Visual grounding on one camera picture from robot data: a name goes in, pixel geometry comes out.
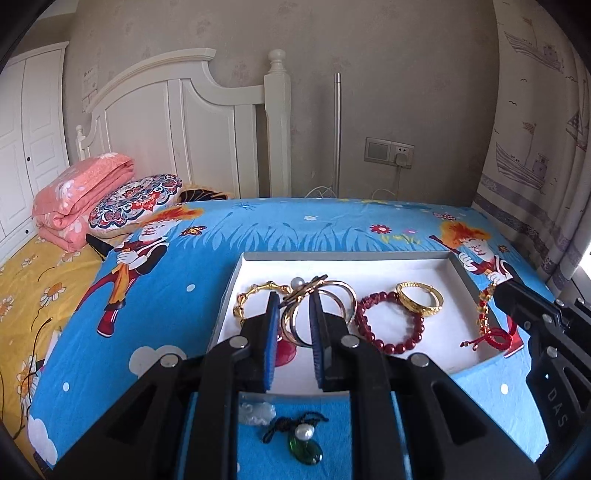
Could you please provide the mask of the red flower brooch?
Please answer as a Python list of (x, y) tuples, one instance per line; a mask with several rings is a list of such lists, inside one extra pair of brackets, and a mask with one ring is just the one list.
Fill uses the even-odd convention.
[(276, 342), (276, 367), (290, 364), (297, 356), (297, 345), (283, 336), (277, 336)]

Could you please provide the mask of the white pearl earring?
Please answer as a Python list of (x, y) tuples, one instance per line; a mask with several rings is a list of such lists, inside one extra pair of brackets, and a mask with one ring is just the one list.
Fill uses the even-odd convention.
[(301, 423), (297, 425), (294, 429), (294, 437), (297, 438), (298, 441), (301, 442), (308, 442), (310, 441), (315, 435), (315, 426), (311, 425), (310, 423)]
[(300, 289), (301, 287), (304, 286), (304, 279), (301, 277), (294, 277), (291, 281), (290, 281), (290, 286), (291, 288), (293, 288), (294, 290)]

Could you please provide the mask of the black object beside pillow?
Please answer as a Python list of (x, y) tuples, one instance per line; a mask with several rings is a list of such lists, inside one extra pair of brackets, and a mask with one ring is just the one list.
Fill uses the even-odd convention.
[(91, 234), (87, 234), (85, 238), (86, 243), (100, 257), (102, 261), (104, 261), (108, 254), (114, 249), (114, 247), (111, 244)]

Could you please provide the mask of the patterned round pillow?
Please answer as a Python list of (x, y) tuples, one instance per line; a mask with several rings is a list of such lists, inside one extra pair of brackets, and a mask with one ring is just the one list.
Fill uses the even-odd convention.
[(181, 190), (182, 180), (168, 173), (128, 181), (93, 208), (88, 232), (101, 239), (129, 233), (158, 210), (173, 205)]

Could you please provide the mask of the blue cartoon table cloth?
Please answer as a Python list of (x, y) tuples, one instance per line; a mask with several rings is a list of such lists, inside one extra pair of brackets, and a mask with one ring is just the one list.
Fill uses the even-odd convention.
[[(495, 304), (514, 279), (549, 289), (472, 208), (362, 201), (191, 202), (157, 213), (108, 254), (94, 325), (105, 384), (67, 451), (162, 356), (202, 356), (280, 297), (277, 336), (297, 356), (263, 393), (238, 395), (234, 479), (354, 479), (349, 394), (318, 387), (308, 304), (385, 355), (432, 359), (536, 465), (548, 437), (526, 383), (530, 336)], [(294, 290), (290, 281), (304, 279)], [(308, 442), (294, 429), (315, 426)]]

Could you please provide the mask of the silver metal pole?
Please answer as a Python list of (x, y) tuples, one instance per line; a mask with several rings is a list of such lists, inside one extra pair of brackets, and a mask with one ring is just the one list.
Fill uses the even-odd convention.
[(334, 75), (334, 176), (332, 190), (339, 197), (339, 177), (341, 176), (342, 150), (342, 74)]

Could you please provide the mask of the yellow floral bed sheet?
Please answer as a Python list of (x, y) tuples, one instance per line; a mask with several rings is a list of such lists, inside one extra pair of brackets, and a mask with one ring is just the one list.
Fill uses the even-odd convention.
[(113, 263), (35, 236), (1, 266), (1, 420), (29, 461), (53, 466), (104, 387), (94, 325), (106, 295), (80, 302)]

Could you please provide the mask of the folded pink blanket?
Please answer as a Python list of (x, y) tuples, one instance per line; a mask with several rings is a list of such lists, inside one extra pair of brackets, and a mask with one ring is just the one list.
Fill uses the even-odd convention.
[(32, 217), (40, 238), (74, 252), (86, 244), (88, 218), (108, 194), (132, 179), (134, 160), (108, 152), (63, 171), (35, 196)]

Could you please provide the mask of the white wardrobe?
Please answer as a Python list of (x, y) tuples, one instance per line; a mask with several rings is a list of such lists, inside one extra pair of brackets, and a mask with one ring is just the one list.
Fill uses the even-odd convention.
[(63, 122), (66, 42), (11, 58), (1, 73), (1, 260), (36, 233), (36, 194), (69, 167)]

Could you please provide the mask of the wall socket plate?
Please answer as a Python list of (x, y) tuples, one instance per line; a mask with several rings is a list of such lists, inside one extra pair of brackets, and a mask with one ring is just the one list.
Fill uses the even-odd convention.
[(367, 137), (363, 159), (369, 163), (411, 169), (414, 153), (414, 145)]

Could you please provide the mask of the white bed headboard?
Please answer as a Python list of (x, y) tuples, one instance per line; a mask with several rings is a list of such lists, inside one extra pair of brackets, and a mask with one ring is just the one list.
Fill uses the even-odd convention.
[(211, 48), (176, 50), (125, 69), (92, 98), (76, 128), (80, 159), (134, 160), (137, 177), (172, 173), (237, 198), (290, 197), (290, 74), (273, 49), (263, 83), (223, 87)]

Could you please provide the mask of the printed ship curtain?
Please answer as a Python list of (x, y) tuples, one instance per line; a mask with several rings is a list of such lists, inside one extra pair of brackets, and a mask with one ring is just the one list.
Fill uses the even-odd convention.
[(559, 294), (590, 244), (590, 72), (538, 2), (494, 10), (497, 108), (474, 205)]

